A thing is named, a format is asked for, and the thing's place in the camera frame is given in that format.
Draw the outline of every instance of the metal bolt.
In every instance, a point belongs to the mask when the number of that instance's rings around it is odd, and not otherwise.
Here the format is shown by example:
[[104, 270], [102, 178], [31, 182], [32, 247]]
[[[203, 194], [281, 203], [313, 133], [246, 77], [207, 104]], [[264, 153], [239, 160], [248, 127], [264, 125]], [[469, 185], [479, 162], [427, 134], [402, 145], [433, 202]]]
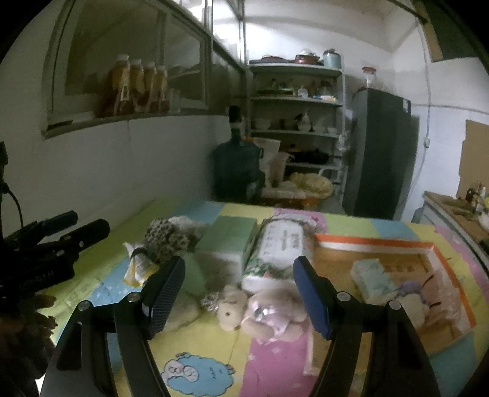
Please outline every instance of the metal bolt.
[[342, 302], [348, 302], [352, 298], [351, 295], [347, 292], [338, 292], [338, 295], [336, 297]]
[[389, 306], [392, 310], [399, 310], [402, 307], [398, 301], [390, 301]]
[[78, 304], [78, 310], [79, 311], [85, 311], [90, 307], [90, 301], [81, 301]]
[[127, 300], [129, 302], [137, 302], [138, 300], [141, 299], [141, 294], [139, 292], [131, 292], [128, 296], [127, 296]]

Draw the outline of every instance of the table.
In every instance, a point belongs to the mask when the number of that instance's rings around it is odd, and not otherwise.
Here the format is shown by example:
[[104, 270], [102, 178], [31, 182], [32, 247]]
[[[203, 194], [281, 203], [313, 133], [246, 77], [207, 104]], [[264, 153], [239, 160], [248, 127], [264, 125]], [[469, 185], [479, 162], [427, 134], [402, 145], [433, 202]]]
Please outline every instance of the table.
[[[129, 263], [122, 242], [140, 240], [154, 218], [186, 215], [196, 221], [212, 223], [219, 215], [231, 215], [256, 218], [261, 223], [264, 218], [289, 211], [209, 201], [183, 204], [170, 200], [154, 202], [81, 256], [75, 265], [76, 277], [48, 291], [57, 296], [58, 301], [46, 313], [56, 316], [58, 323], [63, 324], [80, 300], [89, 299], [95, 305], [102, 305], [117, 302], [129, 293], [130, 289], [122, 283]], [[334, 235], [433, 242], [438, 246], [460, 280], [477, 321], [472, 332], [431, 358], [442, 396], [456, 396], [489, 346], [489, 279], [480, 265], [468, 262], [466, 253], [460, 251], [449, 231], [441, 231], [433, 225], [309, 214], [316, 217], [327, 233]], [[55, 330], [55, 338], [61, 328]], [[116, 339], [109, 336], [113, 365], [120, 368]], [[259, 345], [239, 331], [222, 331], [210, 313], [203, 314], [177, 332], [159, 334], [150, 346], [160, 370], [170, 362], [192, 360], [194, 357], [208, 357], [219, 368], [232, 367], [234, 373], [223, 375], [217, 389], [206, 391], [216, 396], [224, 393], [230, 397], [306, 397], [315, 382], [315, 377], [302, 374], [307, 338], [302, 337], [290, 344], [274, 342]], [[189, 356], [180, 355], [186, 352]], [[130, 396], [123, 370], [117, 371], [114, 377], [119, 395]], [[174, 390], [171, 393], [173, 396], [199, 395], [193, 390], [184, 391], [186, 394]]]

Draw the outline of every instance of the refrigerator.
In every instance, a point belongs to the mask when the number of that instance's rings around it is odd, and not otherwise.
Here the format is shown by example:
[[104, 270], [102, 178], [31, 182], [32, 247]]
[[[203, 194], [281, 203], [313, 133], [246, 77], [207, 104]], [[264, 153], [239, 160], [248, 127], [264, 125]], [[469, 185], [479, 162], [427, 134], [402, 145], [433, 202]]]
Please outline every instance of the refrigerator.
[[373, 88], [353, 97], [343, 208], [348, 215], [400, 219], [418, 143], [411, 103]]

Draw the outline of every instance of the beige plush toy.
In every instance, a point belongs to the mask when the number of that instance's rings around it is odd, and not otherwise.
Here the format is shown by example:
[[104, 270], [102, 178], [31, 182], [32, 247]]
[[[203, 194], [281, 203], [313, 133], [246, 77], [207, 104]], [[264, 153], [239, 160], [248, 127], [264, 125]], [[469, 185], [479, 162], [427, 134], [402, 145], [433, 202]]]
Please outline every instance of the beige plush toy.
[[240, 326], [247, 302], [248, 295], [236, 286], [224, 287], [217, 305], [217, 318], [224, 331], [234, 331]]
[[262, 289], [248, 299], [241, 329], [262, 342], [293, 342], [304, 333], [306, 318], [306, 309], [290, 291]]

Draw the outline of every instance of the wall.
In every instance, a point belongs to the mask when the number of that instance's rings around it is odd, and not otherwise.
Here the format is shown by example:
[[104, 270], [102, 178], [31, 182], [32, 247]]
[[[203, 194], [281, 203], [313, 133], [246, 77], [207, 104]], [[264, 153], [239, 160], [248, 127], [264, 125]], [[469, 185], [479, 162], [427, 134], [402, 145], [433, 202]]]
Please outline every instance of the wall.
[[[138, 119], [41, 137], [44, 57], [62, 0], [54, 0], [18, 37], [0, 64], [0, 140], [9, 164], [5, 180], [22, 205], [24, 222], [75, 210], [87, 222], [112, 227], [159, 197], [210, 197], [207, 158], [227, 139], [225, 117]], [[9, 197], [6, 234], [19, 227]]]
[[[396, 94], [411, 100], [413, 121], [419, 124], [418, 154], [410, 198], [402, 213], [410, 221], [422, 206], [425, 190], [455, 196], [465, 121], [489, 124], [489, 76], [478, 58], [460, 58], [426, 63], [424, 34], [415, 18], [395, 8], [385, 19], [392, 50]], [[428, 124], [428, 75], [431, 90], [429, 117], [430, 147], [424, 153], [423, 141]]]
[[322, 56], [333, 47], [343, 56], [345, 72], [352, 77], [349, 85], [359, 84], [363, 66], [373, 66], [384, 88], [391, 91], [394, 68], [382, 18], [348, 8], [351, 2], [246, 0], [249, 59], [265, 54], [294, 59], [304, 48]]

